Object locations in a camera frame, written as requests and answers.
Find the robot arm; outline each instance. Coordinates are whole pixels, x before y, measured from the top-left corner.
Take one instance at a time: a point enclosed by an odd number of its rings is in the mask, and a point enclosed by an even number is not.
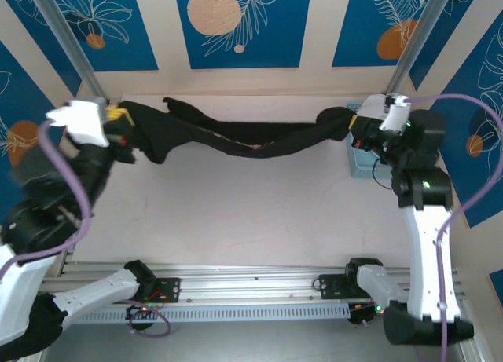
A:
[[[441,311],[446,307],[449,343],[473,337],[473,326],[461,320],[450,264],[450,229],[442,238],[446,303],[439,302],[437,234],[451,215],[450,178],[435,166],[445,135],[441,115],[410,111],[402,96],[384,99],[383,120],[357,117],[351,124],[353,147],[374,151],[391,166],[391,187],[398,197],[410,237],[410,292],[406,293],[381,265],[355,259],[349,280],[366,291],[384,311],[384,330],[393,344],[440,345]]]
[[[68,159],[91,205],[101,194],[115,161],[133,163],[132,120],[102,99],[71,101],[48,117],[67,126],[79,154]],[[0,238],[0,266],[10,258],[61,245],[77,230],[80,209],[63,177],[39,146],[11,173],[27,198],[6,216]],[[66,293],[38,294],[55,257],[17,263],[0,282],[0,362],[15,360],[52,344],[87,313],[130,298],[148,297],[155,276],[132,261],[112,276]]]

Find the leaf illustration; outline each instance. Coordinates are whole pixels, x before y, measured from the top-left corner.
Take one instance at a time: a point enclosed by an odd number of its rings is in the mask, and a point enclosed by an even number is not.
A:
[[[500,117],[503,116],[503,95],[501,94],[503,90],[503,41],[500,36],[502,28],[503,24],[487,45],[477,82],[479,89],[482,90],[480,100],[492,107]],[[487,153],[487,180],[489,180],[493,172],[493,158],[491,158],[491,154],[493,155],[494,152],[501,154],[503,150],[501,138],[503,136],[496,122],[486,112],[485,120],[480,123],[475,134],[480,137],[482,143],[486,142],[489,144],[491,141],[494,141],[491,146],[487,146],[482,150],[482,152]]]
[[[33,0],[14,0],[21,11],[31,18],[36,19],[40,24],[47,25],[46,21],[40,15],[39,9],[33,2]]]
[[[101,27],[105,35],[122,40],[126,44],[129,42],[129,35],[123,26],[113,21],[102,21]]]
[[[210,47],[204,55],[208,56],[224,47],[225,51],[229,51],[235,46],[246,46],[253,40],[254,35],[260,32],[261,24],[263,24],[264,27],[267,26],[266,6],[276,1],[277,0],[237,0],[241,8],[240,23],[231,32],[222,36],[207,36],[203,46]]]
[[[93,34],[103,37],[103,31],[100,30],[99,28],[96,29],[95,25],[96,24],[91,23],[89,20],[79,20],[77,22],[77,26],[79,27],[79,30],[83,33],[83,36]]]
[[[126,9],[124,6],[115,2],[103,2],[95,11],[95,17],[112,22],[125,22],[133,15],[132,9]]]
[[[0,95],[6,90],[9,85],[10,75],[8,71],[0,71]]]
[[[408,2],[406,0],[374,0],[377,11],[386,16],[388,24],[399,25],[408,14]]]

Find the small blue box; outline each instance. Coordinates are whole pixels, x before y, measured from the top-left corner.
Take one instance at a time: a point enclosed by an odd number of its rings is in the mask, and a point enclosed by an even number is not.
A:
[[[347,103],[346,107],[357,112],[362,103]],[[349,166],[351,168],[351,176],[358,179],[371,179],[372,167],[379,157],[373,152],[364,152],[357,148],[352,148],[353,136],[349,133],[346,137],[347,156],[349,158]],[[376,178],[391,180],[391,168],[388,165],[377,163],[374,172]]]

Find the orange circle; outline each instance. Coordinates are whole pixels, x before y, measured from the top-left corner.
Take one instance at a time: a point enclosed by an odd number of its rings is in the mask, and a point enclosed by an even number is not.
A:
[[[91,48],[103,49],[105,47],[105,39],[100,35],[88,34],[86,36],[86,42],[90,45]]]
[[[206,36],[228,34],[242,17],[237,0],[189,0],[187,14],[196,31]]]
[[[470,136],[470,138],[466,141],[466,150],[473,158],[482,154],[483,149],[484,141],[482,141],[482,137],[477,136],[476,134]]]
[[[377,43],[377,54],[383,60],[400,58],[406,43],[416,28],[417,20],[404,20],[384,32]]]
[[[13,167],[23,158],[23,155],[37,144],[37,124],[32,121],[21,120],[10,127],[7,133],[9,161]]]

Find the black cloth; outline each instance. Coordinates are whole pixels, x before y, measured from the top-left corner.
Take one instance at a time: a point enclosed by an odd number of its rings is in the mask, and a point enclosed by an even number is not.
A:
[[[222,122],[183,101],[166,97],[164,102],[168,113],[131,101],[119,104],[134,120],[134,147],[154,163],[164,162],[173,148],[192,141],[246,158],[289,155],[327,139],[343,140],[355,115],[333,107],[321,112],[316,123]]]

